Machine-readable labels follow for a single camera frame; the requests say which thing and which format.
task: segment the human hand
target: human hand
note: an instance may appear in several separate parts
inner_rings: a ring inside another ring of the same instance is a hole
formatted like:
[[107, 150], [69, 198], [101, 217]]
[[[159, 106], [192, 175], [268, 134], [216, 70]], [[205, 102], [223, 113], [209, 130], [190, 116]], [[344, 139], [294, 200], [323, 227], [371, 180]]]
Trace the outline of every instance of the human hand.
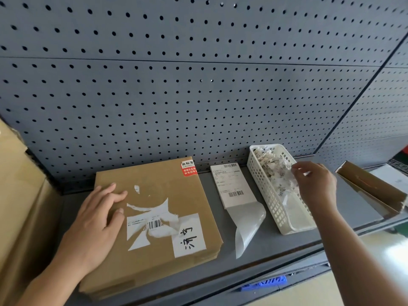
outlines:
[[104, 190], [98, 186], [88, 195], [54, 257], [53, 262], [71, 269], [78, 282], [105, 260], [125, 219], [120, 208], [107, 223], [110, 208], [127, 195], [127, 191], [112, 193], [115, 188], [115, 183]]
[[337, 179], [323, 164], [300, 161], [292, 165], [292, 173], [299, 185], [300, 196], [313, 216], [337, 211]]

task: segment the tile floor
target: tile floor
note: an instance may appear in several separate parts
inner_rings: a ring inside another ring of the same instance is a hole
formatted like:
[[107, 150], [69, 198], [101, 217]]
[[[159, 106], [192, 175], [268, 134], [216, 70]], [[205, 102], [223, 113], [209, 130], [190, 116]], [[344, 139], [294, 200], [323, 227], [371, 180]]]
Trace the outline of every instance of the tile floor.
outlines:
[[[408, 239], [385, 231], [361, 238], [370, 252], [408, 293]], [[313, 278], [282, 292], [259, 299], [249, 306], [343, 306], [333, 273]]]

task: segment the cardboard box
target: cardboard box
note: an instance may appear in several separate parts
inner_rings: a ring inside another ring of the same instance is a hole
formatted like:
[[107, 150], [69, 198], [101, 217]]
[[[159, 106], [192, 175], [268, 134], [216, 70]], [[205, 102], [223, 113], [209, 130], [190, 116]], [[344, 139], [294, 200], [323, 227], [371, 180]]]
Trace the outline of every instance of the cardboard box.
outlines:
[[382, 217], [398, 215], [408, 195], [374, 176], [357, 165], [345, 161], [336, 170], [355, 191], [357, 191]]
[[217, 257], [222, 239], [191, 157], [96, 174], [95, 185], [112, 182], [129, 192], [113, 207], [126, 219], [81, 292], [106, 298]]
[[48, 262], [61, 199], [0, 120], [0, 305], [13, 305]]

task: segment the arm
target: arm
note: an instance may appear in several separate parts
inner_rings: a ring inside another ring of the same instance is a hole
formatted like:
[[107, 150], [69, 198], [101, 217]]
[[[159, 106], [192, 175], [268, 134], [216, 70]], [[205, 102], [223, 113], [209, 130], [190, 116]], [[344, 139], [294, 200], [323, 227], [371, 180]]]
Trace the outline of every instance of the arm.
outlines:
[[408, 298], [337, 211], [336, 177], [322, 164], [298, 162], [292, 168], [300, 195], [319, 229], [344, 305], [408, 305]]
[[50, 265], [35, 278], [16, 306], [62, 306], [82, 278], [97, 268], [111, 250], [125, 219], [123, 209], [115, 211], [107, 224], [108, 212], [127, 192], [112, 193], [98, 186], [85, 199], [72, 226], [64, 234]]

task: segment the red and white sticker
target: red and white sticker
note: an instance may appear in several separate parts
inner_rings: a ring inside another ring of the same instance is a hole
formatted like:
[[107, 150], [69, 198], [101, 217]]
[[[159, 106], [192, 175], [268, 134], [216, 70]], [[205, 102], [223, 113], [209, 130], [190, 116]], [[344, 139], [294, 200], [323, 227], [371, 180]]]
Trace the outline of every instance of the red and white sticker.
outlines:
[[184, 176], [198, 175], [197, 169], [193, 160], [186, 160], [181, 163], [181, 170]]

